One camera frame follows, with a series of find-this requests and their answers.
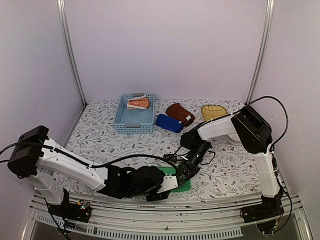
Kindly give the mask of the green towel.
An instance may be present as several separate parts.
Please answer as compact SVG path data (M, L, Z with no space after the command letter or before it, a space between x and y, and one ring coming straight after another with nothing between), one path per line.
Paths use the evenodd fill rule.
M157 168L163 171L166 175L173 175L176 172L175 169L171 166L158 166ZM178 188L172 189L171 192L180 193L180 192L187 192L190 190L191 190L191 180L189 179L184 183L184 185Z

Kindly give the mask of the orange bunny pattern towel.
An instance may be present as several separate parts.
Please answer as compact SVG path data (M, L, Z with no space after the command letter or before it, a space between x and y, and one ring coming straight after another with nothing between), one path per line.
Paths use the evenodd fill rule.
M128 99L126 107L128 110L146 110L150 107L150 102L146 95L142 95Z

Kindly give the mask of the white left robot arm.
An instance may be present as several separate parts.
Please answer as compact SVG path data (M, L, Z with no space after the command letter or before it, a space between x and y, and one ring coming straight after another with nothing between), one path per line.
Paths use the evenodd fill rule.
M167 176L155 166L138 169L108 164L98 166L80 157L48 137L48 128L39 125L23 133L7 163L18 177L27 178L63 216L74 213L74 205L66 200L66 193L51 176L56 172L90 187L95 192L117 199L146 195L157 201L158 195L177 185L174 176Z

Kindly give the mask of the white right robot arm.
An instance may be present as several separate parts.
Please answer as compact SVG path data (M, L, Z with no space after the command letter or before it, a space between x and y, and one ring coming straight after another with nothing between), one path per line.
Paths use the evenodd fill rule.
M189 150L186 160L177 169L177 176L185 181L200 170L200 163L207 151L212 148L211 139L236 134L244 149L255 161L262 186L258 213L269 218L281 204L284 194L277 182L277 164L273 158L272 129L266 120L253 107L247 105L239 111L203 122L184 133L180 145Z

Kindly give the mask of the blue rolled towel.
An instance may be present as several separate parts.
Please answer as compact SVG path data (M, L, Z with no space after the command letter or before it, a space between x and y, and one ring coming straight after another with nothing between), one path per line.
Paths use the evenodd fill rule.
M162 129L165 129L174 133L180 133L184 128L184 125L181 121L175 118L172 118L170 116L167 116L165 114L159 114L155 124Z

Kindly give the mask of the brown rolled towel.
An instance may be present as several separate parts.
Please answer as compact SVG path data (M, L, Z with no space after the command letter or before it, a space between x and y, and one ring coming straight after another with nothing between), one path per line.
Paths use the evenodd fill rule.
M191 112L183 108L179 103L174 103L171 106L169 106L166 109L165 113L169 117L182 122L184 127L188 127L196 119Z

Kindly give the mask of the yellow woven bamboo tray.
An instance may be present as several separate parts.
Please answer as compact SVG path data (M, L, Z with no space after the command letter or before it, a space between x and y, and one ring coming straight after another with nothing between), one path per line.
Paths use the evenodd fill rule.
M200 110L205 122L228 115L228 111L225 107L216 104L203 105Z

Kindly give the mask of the white bowl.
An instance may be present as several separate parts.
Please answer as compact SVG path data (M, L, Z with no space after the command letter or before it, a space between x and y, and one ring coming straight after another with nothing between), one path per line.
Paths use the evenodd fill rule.
M228 134L228 137L231 140L236 141L236 142L240 142L241 141L237 133Z

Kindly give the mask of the light blue plastic basket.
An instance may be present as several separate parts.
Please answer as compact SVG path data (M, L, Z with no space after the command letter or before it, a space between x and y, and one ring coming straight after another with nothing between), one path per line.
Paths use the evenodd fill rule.
M146 95L149 101L147 109L128 109L129 99ZM152 134L155 118L155 94L145 93L125 93L121 96L117 111L114 117L114 127L120 135L124 134Z

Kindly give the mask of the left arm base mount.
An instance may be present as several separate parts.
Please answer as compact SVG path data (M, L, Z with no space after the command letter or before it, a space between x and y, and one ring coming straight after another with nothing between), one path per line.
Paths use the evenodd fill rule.
M62 202L59 204L49 203L50 212L63 220L74 220L88 223L91 217L92 208L90 202L78 200L76 203L70 202L70 193L64 188Z

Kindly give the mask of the aluminium front rail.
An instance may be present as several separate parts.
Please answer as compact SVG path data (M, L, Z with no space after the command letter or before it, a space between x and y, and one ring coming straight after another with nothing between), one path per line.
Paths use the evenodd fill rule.
M261 202L259 194L216 199L165 200L113 199L71 193L70 200L86 200L91 206L87 223L70 228L70 238L110 240L313 240L298 195L283 197L284 215L276 233L259 232L262 221L245 222L244 207Z

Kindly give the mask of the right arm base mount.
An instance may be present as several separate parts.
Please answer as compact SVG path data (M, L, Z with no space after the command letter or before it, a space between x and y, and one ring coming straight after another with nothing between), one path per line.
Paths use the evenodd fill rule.
M241 208L239 215L245 223L279 217L285 212L281 202L282 196L282 194L275 197L265 197L262 195L261 203Z

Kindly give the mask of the right aluminium frame post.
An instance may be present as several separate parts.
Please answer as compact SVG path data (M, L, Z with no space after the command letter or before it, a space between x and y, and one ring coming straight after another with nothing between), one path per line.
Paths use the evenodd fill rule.
M264 22L263 22L263 28L262 28L262 36L260 40L258 55L249 87L249 91L246 97L245 103L248 104L251 102L254 98L255 91L258 85L261 69L263 66L264 56L267 49L268 44L268 38L271 31L272 26L272 18L273 18L273 12L274 12L274 0L267 0L266 2L266 9L265 9L265 16L264 16Z

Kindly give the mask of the aluminium frame post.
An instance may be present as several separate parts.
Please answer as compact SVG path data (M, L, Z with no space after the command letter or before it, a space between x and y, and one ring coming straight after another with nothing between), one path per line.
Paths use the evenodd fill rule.
M272 26L272 18L273 18L273 12L274 12L274 0L267 0L266 2L266 9L265 9L265 16L264 16L264 22L263 22L263 28L262 28L262 36L260 40L258 55L249 87L249 91L246 97L245 103L248 104L251 102L254 98L255 91L258 85L261 69L263 66L264 56L267 49L268 44L268 38L271 31Z
M65 1L64 0L57 0L56 3L57 3L57 11L58 11L61 30L62 30L62 36L63 36L65 47L66 47L68 61L70 64L75 87L76 87L77 93L80 98L80 102L82 104L82 107L84 108L84 107L86 107L86 105L88 103L87 103L87 99L85 96L85 91L84 91L83 85L81 83L79 70L77 67L76 58L75 58L75 54L74 54L74 50L73 50L73 46L72 46L72 40L71 40L71 35L70 35L70 30L69 30L69 25L68 25Z

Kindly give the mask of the left aluminium frame post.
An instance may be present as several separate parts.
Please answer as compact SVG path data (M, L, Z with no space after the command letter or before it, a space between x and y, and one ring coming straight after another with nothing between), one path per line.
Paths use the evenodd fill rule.
M74 54L74 50L73 50L73 46L72 46L72 40L71 40L71 35L70 35L70 30L69 30L69 25L68 25L65 1L64 0L57 0L56 3L57 3L57 11L58 11L61 30L62 30L62 36L63 36L65 47L66 47L68 61L70 64L75 87L76 87L77 93L80 98L80 102L82 104L82 107L84 108L84 107L86 107L86 105L88 103L87 103L87 99L85 96L85 91L84 91L83 85L81 83L79 70L77 67L76 58L75 58L75 54Z

